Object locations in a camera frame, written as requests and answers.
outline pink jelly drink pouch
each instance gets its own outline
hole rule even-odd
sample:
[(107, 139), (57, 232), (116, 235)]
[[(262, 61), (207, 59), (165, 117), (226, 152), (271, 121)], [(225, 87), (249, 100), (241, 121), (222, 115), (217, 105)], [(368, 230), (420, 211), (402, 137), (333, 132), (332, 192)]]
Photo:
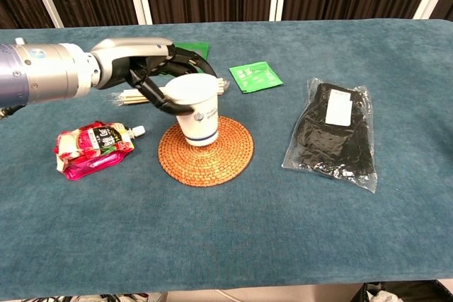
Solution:
[(68, 180), (116, 165), (132, 150), (132, 139), (144, 133), (143, 127), (128, 129), (121, 123), (96, 121), (57, 137), (54, 153), (57, 170)]

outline blue stripe on cup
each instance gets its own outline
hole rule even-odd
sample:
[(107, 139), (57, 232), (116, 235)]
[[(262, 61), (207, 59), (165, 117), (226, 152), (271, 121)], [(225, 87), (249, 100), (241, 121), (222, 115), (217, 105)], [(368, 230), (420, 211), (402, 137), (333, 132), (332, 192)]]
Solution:
[(187, 137), (186, 135), (184, 135), (184, 136), (185, 136), (185, 138), (189, 139), (190, 141), (205, 141), (206, 139), (209, 139), (212, 136), (214, 136), (217, 133), (217, 131), (218, 130), (215, 130), (213, 134), (210, 134), (209, 136), (203, 137), (203, 138), (190, 138), (190, 137)]

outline green packet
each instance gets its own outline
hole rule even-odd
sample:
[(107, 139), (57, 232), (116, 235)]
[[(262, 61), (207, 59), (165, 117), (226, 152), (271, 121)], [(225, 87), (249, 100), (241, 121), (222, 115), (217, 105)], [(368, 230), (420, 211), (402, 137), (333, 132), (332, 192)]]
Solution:
[(229, 70), (243, 93), (283, 84), (267, 62), (230, 67)]
[(176, 47), (197, 52), (201, 57), (207, 59), (210, 46), (208, 42), (175, 42)]

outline plastic bag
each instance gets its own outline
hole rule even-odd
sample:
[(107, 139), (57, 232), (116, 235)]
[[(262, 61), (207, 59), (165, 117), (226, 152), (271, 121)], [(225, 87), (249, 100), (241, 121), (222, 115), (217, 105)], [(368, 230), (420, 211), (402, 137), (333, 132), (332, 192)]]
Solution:
[(381, 291), (393, 293), (404, 302), (453, 302), (453, 294), (438, 280), (365, 283), (350, 302), (370, 302), (369, 295), (376, 296)]
[(309, 99), (292, 133), (282, 167), (348, 180), (376, 192), (373, 108), (364, 86), (308, 81)]

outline woven coaster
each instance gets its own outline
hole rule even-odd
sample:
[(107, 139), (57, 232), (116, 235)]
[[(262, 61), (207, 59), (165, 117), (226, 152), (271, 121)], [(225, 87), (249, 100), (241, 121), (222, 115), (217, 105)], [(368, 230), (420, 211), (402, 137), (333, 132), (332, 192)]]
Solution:
[(211, 187), (235, 178), (250, 163), (250, 132), (231, 118), (219, 117), (219, 137), (206, 146), (191, 146), (179, 124), (170, 127), (159, 142), (159, 162), (174, 179), (192, 187)]

